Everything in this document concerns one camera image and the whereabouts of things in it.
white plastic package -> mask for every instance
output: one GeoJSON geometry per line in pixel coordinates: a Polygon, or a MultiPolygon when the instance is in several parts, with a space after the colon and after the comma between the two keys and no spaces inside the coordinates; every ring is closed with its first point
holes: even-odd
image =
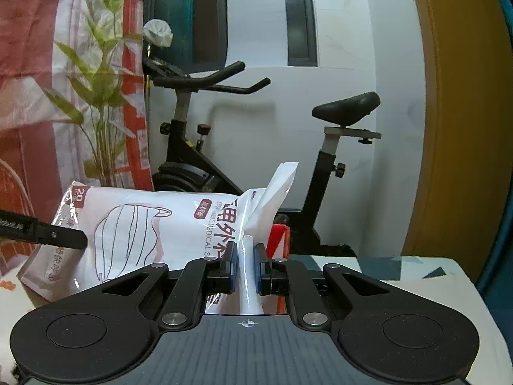
{"type": "Polygon", "coordinates": [[[143,26],[143,35],[150,43],[159,47],[170,47],[173,33],[169,25],[159,19],[152,19],[143,26]]]}
{"type": "Polygon", "coordinates": [[[255,281],[252,248],[267,243],[296,167],[297,163],[281,164],[267,188],[250,189],[241,196],[147,192],[74,182],[53,224],[82,230],[88,247],[77,251],[40,245],[18,278],[43,298],[55,301],[153,262],[178,270],[193,259],[221,257],[227,243],[235,241],[240,295],[232,294],[229,300],[228,295],[218,297],[208,303],[207,311],[262,313],[260,297],[251,286],[255,281]]]}

black saddle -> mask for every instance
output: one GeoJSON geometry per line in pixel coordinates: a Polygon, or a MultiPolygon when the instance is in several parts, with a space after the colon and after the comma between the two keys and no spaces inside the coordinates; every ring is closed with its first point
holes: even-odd
{"type": "Polygon", "coordinates": [[[378,94],[371,91],[314,107],[312,116],[325,120],[325,122],[347,127],[359,122],[375,110],[380,103],[378,94]]]}

printed plant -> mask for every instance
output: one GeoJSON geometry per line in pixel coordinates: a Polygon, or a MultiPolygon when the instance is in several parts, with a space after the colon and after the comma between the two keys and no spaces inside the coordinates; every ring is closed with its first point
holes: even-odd
{"type": "Polygon", "coordinates": [[[72,47],[55,42],[75,67],[67,79],[87,105],[85,112],[56,90],[43,89],[48,99],[68,116],[64,122],[78,126],[87,139],[92,158],[83,161],[85,176],[111,187],[119,183],[123,186],[116,159],[125,151],[125,137],[135,138],[122,124],[122,107],[129,104],[122,95],[122,81],[124,74],[132,73],[113,65],[119,44],[139,39],[122,35],[123,1],[85,0],[87,12],[83,16],[90,32],[91,50],[86,53],[89,59],[79,56],[72,47]],[[89,119],[91,125],[85,125],[89,119]]]}

exercise bike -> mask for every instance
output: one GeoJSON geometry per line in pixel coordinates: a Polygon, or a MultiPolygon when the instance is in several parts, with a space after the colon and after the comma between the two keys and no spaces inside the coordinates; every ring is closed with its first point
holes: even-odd
{"type": "MultiPolygon", "coordinates": [[[[195,145],[185,139],[190,98],[193,92],[199,90],[252,94],[269,85],[270,79],[264,78],[249,88],[218,85],[224,79],[245,69],[244,63],[240,61],[202,78],[191,78],[176,66],[155,58],[144,58],[143,67],[145,74],[153,80],[154,86],[176,91],[173,120],[171,123],[162,123],[160,127],[161,134],[168,135],[169,140],[166,162],[160,165],[158,172],[153,175],[155,190],[241,195],[243,191],[202,154],[204,138],[209,134],[210,126],[198,125],[199,139],[195,145]]],[[[357,137],[364,145],[371,144],[372,139],[380,139],[380,133],[349,128],[376,109],[380,102],[375,92],[368,92],[329,102],[312,110],[313,117],[336,124],[338,127],[324,128],[324,142],[317,155],[303,208],[281,208],[276,215],[275,223],[287,224],[291,229],[292,252],[318,253],[321,241],[314,229],[315,220],[332,172],[336,177],[342,178],[346,168],[345,164],[334,164],[339,139],[341,136],[357,137]]]]}

ear loop drawing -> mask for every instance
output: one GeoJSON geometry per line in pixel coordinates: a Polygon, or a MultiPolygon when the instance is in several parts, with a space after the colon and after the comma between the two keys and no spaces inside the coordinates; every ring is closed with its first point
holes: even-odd
{"type": "Polygon", "coordinates": [[[160,259],[163,253],[158,220],[171,214],[167,208],[139,204],[113,208],[94,231],[94,264],[99,282],[160,259]]]}

